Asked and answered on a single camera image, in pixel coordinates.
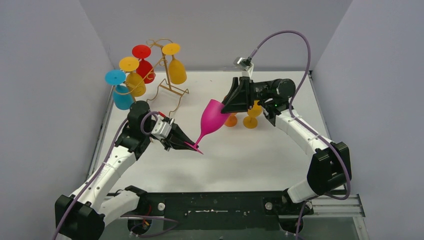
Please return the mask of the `orange wine glass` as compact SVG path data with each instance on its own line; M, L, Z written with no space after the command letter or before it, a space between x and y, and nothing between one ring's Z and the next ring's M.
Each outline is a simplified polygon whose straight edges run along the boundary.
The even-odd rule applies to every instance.
M237 114L236 112L233 112L230 114L230 116L227 118L227 120L224 123L226 127L234 127L237 125L238 118L236 117L236 114Z

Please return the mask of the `pink wine glass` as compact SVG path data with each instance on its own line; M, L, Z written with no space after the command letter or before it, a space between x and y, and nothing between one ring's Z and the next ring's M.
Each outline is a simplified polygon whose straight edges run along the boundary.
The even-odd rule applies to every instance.
M215 99L211 99L201 116L199 137L195 143L188 143L185 141L185 145L189 146L191 150L194 150L203 155L203 152L200 151L198 147L198 144L202 138L219 130L231 115L231 113L221 113L223 108L224 104Z

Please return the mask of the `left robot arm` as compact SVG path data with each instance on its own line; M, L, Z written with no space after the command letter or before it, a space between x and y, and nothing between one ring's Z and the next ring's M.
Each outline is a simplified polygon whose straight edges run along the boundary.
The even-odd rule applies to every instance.
M159 141L166 151L192 150L195 144L173 118L152 111L144 100L133 102L99 168L71 195L56 200L52 238L62 234L72 240L98 240L108 224L127 212L145 214L149 202L139 188L131 187L109 200L105 197L151 140Z

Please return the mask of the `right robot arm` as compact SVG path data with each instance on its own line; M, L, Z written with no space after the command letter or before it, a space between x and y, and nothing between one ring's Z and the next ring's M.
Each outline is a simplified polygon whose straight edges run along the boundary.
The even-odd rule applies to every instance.
M352 179L348 146L322 136L303 121L289 105L295 92L296 85L289 78L254 82L247 76L234 77L222 102L222 113L247 112L257 102L265 118L311 158L305 179L284 192L281 206L290 215L301 209L302 202L329 194L342 185L348 186Z

